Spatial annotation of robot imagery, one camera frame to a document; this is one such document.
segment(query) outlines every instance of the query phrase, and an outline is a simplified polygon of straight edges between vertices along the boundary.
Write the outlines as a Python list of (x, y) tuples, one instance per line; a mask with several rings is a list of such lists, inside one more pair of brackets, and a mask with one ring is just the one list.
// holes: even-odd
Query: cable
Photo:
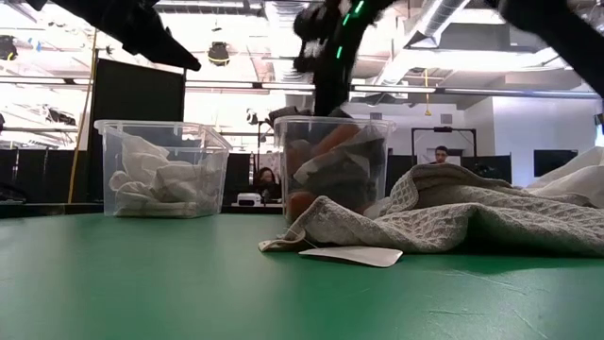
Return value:
[(76, 166), (77, 166), (77, 155), (79, 154), (79, 142), (82, 138), (82, 129), (84, 128), (84, 121), (86, 120), (86, 111), (88, 109), (88, 100), (91, 95), (92, 89), (92, 81), (94, 80), (94, 70), (96, 63), (96, 35), (98, 30), (94, 30), (94, 37), (92, 38), (92, 57), (91, 57), (91, 76), (88, 79), (88, 87), (86, 89), (86, 101), (84, 102), (84, 110), (82, 111), (82, 117), (79, 121), (79, 127), (77, 128), (77, 139), (75, 142), (75, 150), (74, 150), (74, 161), (72, 162), (72, 175), (69, 179), (69, 195), (67, 196), (67, 204), (72, 203), (72, 198), (74, 196), (74, 182), (76, 180)]

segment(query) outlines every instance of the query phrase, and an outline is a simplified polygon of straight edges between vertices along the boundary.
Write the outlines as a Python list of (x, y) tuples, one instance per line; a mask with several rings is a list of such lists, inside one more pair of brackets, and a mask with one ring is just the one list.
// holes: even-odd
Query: green led light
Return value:
[(359, 4), (357, 5), (357, 7), (355, 8), (355, 14), (359, 14), (359, 11), (361, 11), (362, 5), (365, 2), (363, 0), (360, 0)]

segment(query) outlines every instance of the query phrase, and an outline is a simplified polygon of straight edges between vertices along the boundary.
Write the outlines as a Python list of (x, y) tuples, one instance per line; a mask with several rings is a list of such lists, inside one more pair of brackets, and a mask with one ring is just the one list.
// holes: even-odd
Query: ceiling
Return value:
[[(295, 11), (307, 7), (310, 1), (314, 0), (295, 0), (289, 4), (283, 0), (160, 0), (156, 10), (173, 36), (202, 63), (199, 72), (187, 74), (188, 80), (291, 81), (286, 76), (291, 76), (288, 71), (291, 71), (292, 57), (297, 55), (300, 45), (290, 29), (291, 20)], [(577, 10), (594, 9), (592, 3), (578, 1)], [(453, 17), (443, 32), (439, 48), (402, 50), (401, 40), (412, 22), (410, 18), (420, 15), (423, 5), (423, 0), (400, 1), (388, 8), (375, 26), (367, 29), (353, 74), (357, 82), (375, 83), (394, 61), (403, 60), (404, 67), (399, 67), (400, 81), (414, 86), (428, 83), (429, 86), (459, 88), (568, 90), (581, 83), (563, 60), (553, 51), (547, 51), (542, 42), (506, 25), (479, 0), (470, 1)], [(282, 15), (283, 11), (276, 14), (279, 6), (289, 6), (289, 14)], [(599, 9), (589, 13), (598, 18), (601, 14)], [(222, 29), (213, 32), (216, 27)], [(17, 60), (0, 60), (0, 76), (90, 76), (94, 29), (57, 5), (49, 3), (42, 11), (36, 11), (22, 0), (0, 0), (0, 35), (14, 36), (19, 53)], [(230, 64), (227, 67), (208, 62), (207, 52), (215, 41), (228, 43)], [(103, 33), (98, 34), (96, 47), (101, 48), (101, 58), (178, 71), (129, 55), (118, 42)], [(489, 54), (482, 57), (480, 53)], [(497, 64), (489, 62), (495, 60), (492, 57), (495, 55), (515, 63), (507, 68), (489, 69), (489, 65)], [(294, 79), (308, 81), (307, 77)], [(48, 104), (59, 102), (65, 95), (75, 98), (78, 91), (81, 90), (54, 89), (55, 93), (42, 97)], [(4, 110), (8, 110), (6, 100)], [(425, 100), (424, 94), (410, 94), (404, 99), (411, 103)], [(462, 109), (476, 100), (458, 95), (431, 98), (433, 103), (455, 103)], [(43, 104), (31, 104), (31, 99), (27, 102), (24, 105)], [(83, 97), (78, 103), (83, 104)], [(67, 110), (81, 110), (72, 108), (74, 106), (67, 105)]]

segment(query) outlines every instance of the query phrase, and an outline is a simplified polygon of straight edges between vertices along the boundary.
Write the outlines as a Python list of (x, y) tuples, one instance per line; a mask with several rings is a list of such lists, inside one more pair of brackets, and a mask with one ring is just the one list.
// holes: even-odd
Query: white wall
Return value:
[(595, 145), (596, 100), (493, 98), (495, 154), (512, 154), (514, 185), (536, 180), (533, 151), (570, 149), (584, 152)]
[[(369, 113), (382, 113), (383, 120), (396, 123), (396, 131), (388, 141), (388, 147), (393, 149), (395, 155), (411, 154), (411, 128), (434, 128), (442, 127), (441, 114), (453, 114), (453, 128), (463, 128), (463, 111), (457, 110), (453, 104), (432, 104), (429, 106), (431, 116), (426, 116), (426, 105), (418, 104), (413, 108), (408, 105), (380, 104), (370, 107), (361, 103), (348, 103), (343, 110), (354, 118), (367, 119)], [(465, 133), (465, 138), (472, 141), (472, 135)], [(430, 131), (415, 132), (415, 153), (422, 155), (436, 146), (445, 145), (449, 148), (468, 150), (472, 154), (472, 144), (463, 138), (458, 132), (434, 133)]]
[(495, 156), (495, 118), (493, 99), (486, 98), (463, 114), (467, 128), (475, 128), (477, 134), (477, 152), (479, 156)]

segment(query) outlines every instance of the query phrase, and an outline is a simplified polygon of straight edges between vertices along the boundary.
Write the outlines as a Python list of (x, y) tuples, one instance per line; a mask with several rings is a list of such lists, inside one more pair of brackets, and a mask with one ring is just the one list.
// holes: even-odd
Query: ceiling duct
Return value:
[[(422, 6), (422, 12), (405, 22), (405, 35), (402, 39), (403, 48), (422, 47), (437, 48), (443, 31), (451, 24), (453, 15), (463, 9), (470, 0), (427, 0)], [(384, 67), (376, 79), (377, 85), (396, 85), (411, 69), (401, 68), (400, 60), (404, 58), (399, 53)]]
[[(298, 55), (302, 41), (294, 33), (294, 20), (298, 12), (309, 4), (294, 1), (270, 1), (265, 3), (266, 17), (270, 26), (271, 57), (274, 59), (290, 58)], [(278, 60), (273, 62), (275, 81), (283, 83), (301, 82), (308, 83), (310, 76), (295, 71), (292, 61)], [(302, 100), (301, 95), (287, 94), (286, 103), (296, 105), (300, 110), (311, 109), (313, 101), (311, 96)]]

